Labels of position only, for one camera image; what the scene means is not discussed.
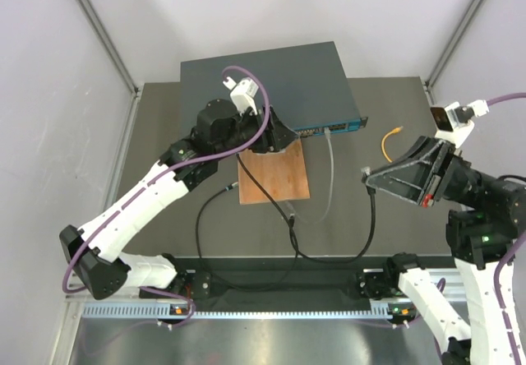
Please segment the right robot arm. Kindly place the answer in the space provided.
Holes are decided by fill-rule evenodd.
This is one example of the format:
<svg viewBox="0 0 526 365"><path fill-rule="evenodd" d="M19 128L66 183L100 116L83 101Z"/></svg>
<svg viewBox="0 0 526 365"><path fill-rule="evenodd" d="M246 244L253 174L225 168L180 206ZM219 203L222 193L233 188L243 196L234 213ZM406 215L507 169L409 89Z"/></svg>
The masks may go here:
<svg viewBox="0 0 526 365"><path fill-rule="evenodd" d="M421 136L404 155L378 169L364 168L369 192L381 191L427 208L440 200L450 210L445 239L463 282L464 320L431 281L418 256L399 253L383 266L385 289L406 296L432 332L444 364L523 364L513 275L525 242L525 187L482 173L453 143Z"/></svg>

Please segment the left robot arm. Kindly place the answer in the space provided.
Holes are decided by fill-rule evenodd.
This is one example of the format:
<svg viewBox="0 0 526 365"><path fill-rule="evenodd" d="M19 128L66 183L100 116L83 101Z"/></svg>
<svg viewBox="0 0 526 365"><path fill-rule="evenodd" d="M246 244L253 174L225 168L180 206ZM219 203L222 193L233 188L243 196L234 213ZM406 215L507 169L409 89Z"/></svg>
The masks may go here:
<svg viewBox="0 0 526 365"><path fill-rule="evenodd" d="M187 278L173 256L132 255L124 247L159 213L215 174L220 160L244 150L280 152L298 138L270 105L256 111L226 99L210 101L190 133L174 142L126 195L81 227L62 230L59 240L68 263L63 292L72 292L68 280L75 274L96 300L123 288L178 296Z"/></svg>

